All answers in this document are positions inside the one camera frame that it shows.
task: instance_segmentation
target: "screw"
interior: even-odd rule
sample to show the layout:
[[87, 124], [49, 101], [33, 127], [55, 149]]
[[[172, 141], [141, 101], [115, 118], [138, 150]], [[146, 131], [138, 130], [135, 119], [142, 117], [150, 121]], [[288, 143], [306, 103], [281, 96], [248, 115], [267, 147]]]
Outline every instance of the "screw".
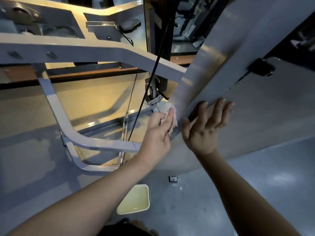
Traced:
[[56, 55], [54, 52], [48, 51], [48, 52], [46, 53], [46, 55], [47, 55], [49, 58], [57, 59], [57, 55]]
[[7, 52], [8, 55], [10, 55], [11, 57], [15, 58], [15, 59], [23, 59], [21, 55], [18, 54], [18, 52], [11, 50]]

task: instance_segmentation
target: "person's left hand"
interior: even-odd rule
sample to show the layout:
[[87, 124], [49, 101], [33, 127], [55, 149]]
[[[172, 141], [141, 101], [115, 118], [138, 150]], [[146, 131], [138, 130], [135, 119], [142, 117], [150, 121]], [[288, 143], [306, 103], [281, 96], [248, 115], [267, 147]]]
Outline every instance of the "person's left hand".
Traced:
[[141, 147], [134, 156], [148, 167], [154, 168], [171, 148], [168, 131], [173, 123], [173, 115], [174, 110], [171, 108], [167, 117], [165, 113], [154, 112], [149, 120]]

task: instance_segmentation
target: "forearm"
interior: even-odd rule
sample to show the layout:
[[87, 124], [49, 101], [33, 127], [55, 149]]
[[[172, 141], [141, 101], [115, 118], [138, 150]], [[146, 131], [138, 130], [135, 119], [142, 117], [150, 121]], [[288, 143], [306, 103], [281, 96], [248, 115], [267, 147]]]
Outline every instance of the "forearm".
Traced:
[[96, 235], [151, 167], [131, 159], [111, 174], [33, 216], [10, 235]]
[[239, 235], [299, 235], [217, 151], [197, 158], [215, 184]]

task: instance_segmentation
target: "pink cloth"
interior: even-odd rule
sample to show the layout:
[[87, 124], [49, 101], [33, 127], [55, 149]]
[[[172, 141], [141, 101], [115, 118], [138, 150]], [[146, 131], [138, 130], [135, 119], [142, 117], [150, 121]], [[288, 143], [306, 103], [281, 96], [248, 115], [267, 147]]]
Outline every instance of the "pink cloth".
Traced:
[[164, 106], [161, 107], [161, 109], [159, 109], [162, 113], [166, 113], [166, 116], [168, 115], [169, 110], [172, 108], [174, 109], [174, 116], [173, 116], [173, 123], [172, 126], [168, 132], [168, 134], [171, 134], [173, 132], [174, 127], [177, 127], [177, 119], [176, 119], [176, 108], [174, 106], [174, 104], [170, 103], [170, 102], [162, 102], [164, 103]]

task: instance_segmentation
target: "white plastic container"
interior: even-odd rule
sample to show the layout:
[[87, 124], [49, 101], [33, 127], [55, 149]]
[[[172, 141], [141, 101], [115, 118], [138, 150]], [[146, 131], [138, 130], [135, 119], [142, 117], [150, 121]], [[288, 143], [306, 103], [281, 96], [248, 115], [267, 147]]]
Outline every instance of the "white plastic container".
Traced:
[[150, 207], [149, 187], [135, 185], [117, 207], [117, 214], [126, 215], [147, 210]]

